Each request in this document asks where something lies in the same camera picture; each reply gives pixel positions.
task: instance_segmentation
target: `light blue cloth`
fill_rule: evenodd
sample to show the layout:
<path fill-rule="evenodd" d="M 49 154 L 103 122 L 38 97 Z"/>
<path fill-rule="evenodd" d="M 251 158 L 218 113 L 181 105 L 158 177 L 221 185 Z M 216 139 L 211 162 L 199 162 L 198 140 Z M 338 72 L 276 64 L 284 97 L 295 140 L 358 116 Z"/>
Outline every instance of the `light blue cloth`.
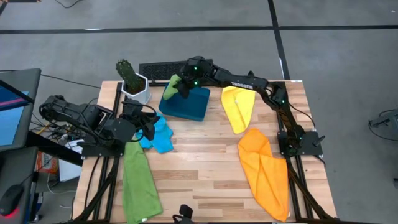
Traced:
<path fill-rule="evenodd" d="M 21 119 L 23 106 L 18 108 L 0 111 L 0 146 L 8 146 L 14 142 L 15 134 Z"/>
<path fill-rule="evenodd" d="M 150 149 L 155 147 L 158 153 L 169 152 L 174 149 L 171 137 L 173 131 L 167 126 L 166 119 L 163 115 L 157 113 L 160 119 L 155 123 L 155 138 L 149 141 L 147 138 L 143 137 L 139 144 L 142 148 Z M 136 138 L 139 139 L 142 136 L 142 130 L 136 133 Z"/>

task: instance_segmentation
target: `potted cactus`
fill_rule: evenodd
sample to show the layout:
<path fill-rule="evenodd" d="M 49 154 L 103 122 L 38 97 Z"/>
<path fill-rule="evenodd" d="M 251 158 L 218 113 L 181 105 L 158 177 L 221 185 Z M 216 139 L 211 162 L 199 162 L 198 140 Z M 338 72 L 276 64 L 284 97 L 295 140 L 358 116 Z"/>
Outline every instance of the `potted cactus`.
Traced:
<path fill-rule="evenodd" d="M 131 64 L 125 60 L 119 60 L 116 70 L 123 79 L 122 92 L 130 99 L 146 104 L 150 97 L 148 79 L 134 71 Z"/>

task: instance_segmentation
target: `floor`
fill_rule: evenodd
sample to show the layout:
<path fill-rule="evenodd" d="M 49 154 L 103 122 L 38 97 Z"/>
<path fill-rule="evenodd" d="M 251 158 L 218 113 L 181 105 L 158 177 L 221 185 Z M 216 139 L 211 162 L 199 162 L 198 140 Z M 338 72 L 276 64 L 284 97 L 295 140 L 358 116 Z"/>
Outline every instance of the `floor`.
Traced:
<path fill-rule="evenodd" d="M 66 5 L 74 2 L 60 1 Z M 275 5 L 279 26 L 295 30 L 281 29 L 281 38 L 275 38 L 274 31 L 268 29 L 276 22 L 272 22 L 269 2 Z M 0 16 L 0 69 L 38 67 L 46 75 L 100 86 L 103 80 L 120 79 L 114 67 L 121 58 L 138 68 L 140 63 L 202 55 L 237 74 L 253 70 L 269 79 L 303 80 L 317 129 L 326 135 L 322 146 L 338 216 L 395 223 L 398 189 L 392 178 L 398 177 L 397 143 L 372 135 L 368 120 L 398 106 L 398 27 L 355 26 L 397 24 L 395 0 L 82 0 L 69 9 L 54 0 L 9 3 Z M 136 29 L 214 26 L 251 28 Z M 298 26 L 352 27 L 298 30 Z M 106 30 L 78 33 L 99 28 Z M 63 29 L 71 31 L 60 34 Z M 74 103 L 86 103 L 98 92 L 42 77 L 37 102 L 57 94 Z M 398 139 L 387 128 L 375 131 Z M 73 189 L 76 183 L 61 184 L 58 190 Z M 39 223 L 67 220 L 70 210 L 58 205 L 68 206 L 72 198 L 73 194 L 46 193 L 40 211 L 44 217 Z"/>

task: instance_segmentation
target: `computer monitor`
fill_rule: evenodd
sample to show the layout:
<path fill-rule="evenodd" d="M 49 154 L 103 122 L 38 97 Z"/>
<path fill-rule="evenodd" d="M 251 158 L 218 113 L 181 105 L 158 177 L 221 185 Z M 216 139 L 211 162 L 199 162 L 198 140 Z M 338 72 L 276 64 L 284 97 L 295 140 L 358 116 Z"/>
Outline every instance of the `computer monitor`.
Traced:
<path fill-rule="evenodd" d="M 0 80 L 0 111 L 26 106 L 35 101 L 23 92 Z"/>

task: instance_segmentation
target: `white pot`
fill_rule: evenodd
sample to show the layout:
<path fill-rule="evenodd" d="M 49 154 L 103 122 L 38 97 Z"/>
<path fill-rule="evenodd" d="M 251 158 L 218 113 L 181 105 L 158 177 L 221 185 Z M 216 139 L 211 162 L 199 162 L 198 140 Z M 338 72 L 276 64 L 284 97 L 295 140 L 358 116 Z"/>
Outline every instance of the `white pot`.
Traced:
<path fill-rule="evenodd" d="M 124 83 L 124 80 L 122 82 L 122 92 L 124 94 L 126 94 L 126 96 L 129 99 L 132 100 L 137 100 L 138 102 L 142 103 L 142 104 L 147 104 L 148 101 L 150 100 L 150 97 L 152 96 L 149 90 L 149 83 L 148 83 L 148 79 L 145 76 L 142 76 L 138 73 L 136 73 L 136 75 L 138 75 L 139 77 L 143 78 L 145 80 L 145 89 L 142 90 L 141 92 L 137 93 L 137 94 L 131 94 L 129 92 L 127 92 L 126 90 L 126 84 Z"/>

